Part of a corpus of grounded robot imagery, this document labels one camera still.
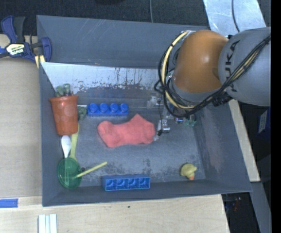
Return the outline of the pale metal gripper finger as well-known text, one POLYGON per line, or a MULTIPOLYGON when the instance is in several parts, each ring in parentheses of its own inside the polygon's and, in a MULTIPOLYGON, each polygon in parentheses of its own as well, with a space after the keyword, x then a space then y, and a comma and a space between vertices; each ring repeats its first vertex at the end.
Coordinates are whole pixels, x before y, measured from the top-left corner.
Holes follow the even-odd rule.
POLYGON ((154 109, 160 105, 161 96, 157 94, 151 94, 147 101, 147 109, 154 109))
POLYGON ((166 119, 160 119, 157 125, 156 134, 153 137, 154 141, 158 141, 163 134, 167 134, 171 131, 168 126, 168 121, 166 119))

